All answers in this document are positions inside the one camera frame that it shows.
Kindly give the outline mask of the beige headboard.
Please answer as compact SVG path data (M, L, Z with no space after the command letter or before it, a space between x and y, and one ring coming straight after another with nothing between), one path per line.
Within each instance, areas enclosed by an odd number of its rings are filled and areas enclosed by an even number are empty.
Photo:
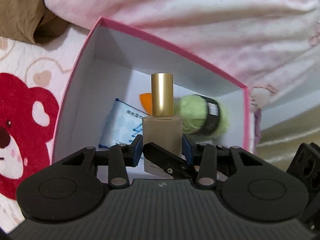
M256 147L264 161L286 171L300 144L319 145L319 106L262 131Z

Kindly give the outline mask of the green yarn ball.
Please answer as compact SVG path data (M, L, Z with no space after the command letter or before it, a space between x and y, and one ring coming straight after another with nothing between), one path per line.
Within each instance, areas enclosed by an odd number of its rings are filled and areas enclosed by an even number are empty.
M199 94L176 98L174 111L182 117L184 134L218 138L225 134L229 127L228 109L217 98Z

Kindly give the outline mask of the purple plush toy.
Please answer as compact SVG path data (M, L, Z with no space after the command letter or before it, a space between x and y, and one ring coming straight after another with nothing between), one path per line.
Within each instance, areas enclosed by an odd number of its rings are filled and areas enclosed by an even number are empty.
M260 123L261 123L261 109L257 109L254 113L254 151L253 153L257 155L257 145L261 139L261 130L260 130Z

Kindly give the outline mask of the orange makeup sponge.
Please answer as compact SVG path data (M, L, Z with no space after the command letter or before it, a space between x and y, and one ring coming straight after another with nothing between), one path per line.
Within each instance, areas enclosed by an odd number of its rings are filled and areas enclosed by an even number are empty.
M139 100L144 108L144 111L148 113L148 115L152 114L152 94L151 93L143 93L139 95Z

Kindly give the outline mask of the gold cap perfume bottle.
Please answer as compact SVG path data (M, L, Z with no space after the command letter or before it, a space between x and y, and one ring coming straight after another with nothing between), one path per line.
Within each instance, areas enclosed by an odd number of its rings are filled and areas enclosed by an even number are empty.
M182 155L182 117L174 113L173 75L151 75L152 114L144 117L143 143L154 144L174 155Z

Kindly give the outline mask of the white tissue packet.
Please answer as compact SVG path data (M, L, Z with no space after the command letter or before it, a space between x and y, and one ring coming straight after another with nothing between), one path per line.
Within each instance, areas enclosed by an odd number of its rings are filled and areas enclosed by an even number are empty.
M99 148L131 144L137 135L142 135L142 119L146 116L148 114L143 111L116 99L106 118Z

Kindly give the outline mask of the clear dental floss box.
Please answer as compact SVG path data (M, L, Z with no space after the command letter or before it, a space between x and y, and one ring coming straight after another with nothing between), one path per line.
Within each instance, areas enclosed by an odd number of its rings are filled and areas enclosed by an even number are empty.
M173 176L165 173L163 169L149 161L146 157L144 157L144 171L149 174L153 174L155 176L165 178L165 179L173 179Z

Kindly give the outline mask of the pink storage box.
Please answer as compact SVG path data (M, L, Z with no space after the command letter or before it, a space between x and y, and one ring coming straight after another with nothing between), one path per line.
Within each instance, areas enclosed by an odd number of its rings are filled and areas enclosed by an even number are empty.
M153 73L171 73L174 96L201 94L227 109L229 127L212 144L252 147L248 88L220 68L142 30L101 18L84 42L68 80L56 123L53 161L97 146L113 103L141 109Z

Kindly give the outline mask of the bear print blanket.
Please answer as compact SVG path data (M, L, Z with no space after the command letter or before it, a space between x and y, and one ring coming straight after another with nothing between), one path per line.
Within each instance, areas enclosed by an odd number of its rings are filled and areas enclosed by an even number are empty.
M1 229L23 221L16 190L52 162L53 137L67 82L86 29L70 25L44 45L1 38Z

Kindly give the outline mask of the pink white pillow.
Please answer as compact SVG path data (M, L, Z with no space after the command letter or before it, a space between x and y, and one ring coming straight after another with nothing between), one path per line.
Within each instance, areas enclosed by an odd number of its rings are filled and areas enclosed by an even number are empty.
M319 0L44 0L90 29L105 17L171 42L251 89L269 105L319 71Z

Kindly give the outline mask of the brown pillow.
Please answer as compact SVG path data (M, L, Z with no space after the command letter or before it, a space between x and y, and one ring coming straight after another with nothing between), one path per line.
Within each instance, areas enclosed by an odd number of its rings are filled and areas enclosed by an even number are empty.
M45 44L59 37L67 25L43 0L1 0L1 37Z

